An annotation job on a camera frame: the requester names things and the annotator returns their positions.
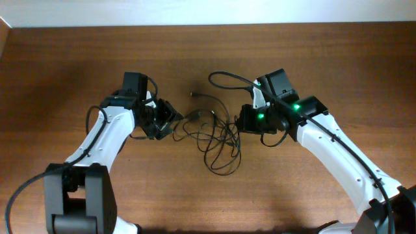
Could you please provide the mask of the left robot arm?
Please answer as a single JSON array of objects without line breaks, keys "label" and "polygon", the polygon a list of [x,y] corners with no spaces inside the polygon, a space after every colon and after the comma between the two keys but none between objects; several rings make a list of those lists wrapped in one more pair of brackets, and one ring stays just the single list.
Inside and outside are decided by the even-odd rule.
[{"label": "left robot arm", "polygon": [[45,219],[48,233],[141,233],[138,224],[118,216],[110,170],[135,128],[143,139],[161,140],[182,118],[168,101],[150,92],[152,78],[137,72],[123,75],[121,89],[98,106],[93,127],[64,163],[45,170]]}]

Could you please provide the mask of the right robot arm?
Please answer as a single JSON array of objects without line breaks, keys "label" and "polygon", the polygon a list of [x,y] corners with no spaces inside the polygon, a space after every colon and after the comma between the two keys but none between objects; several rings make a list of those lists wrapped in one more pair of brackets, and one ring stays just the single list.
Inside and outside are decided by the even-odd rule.
[{"label": "right robot arm", "polygon": [[317,233],[415,233],[415,187],[403,187],[376,166],[315,96],[299,98],[283,69],[247,89],[253,103],[242,106],[238,130],[261,136],[283,131],[326,167],[354,204],[357,222],[330,222]]}]

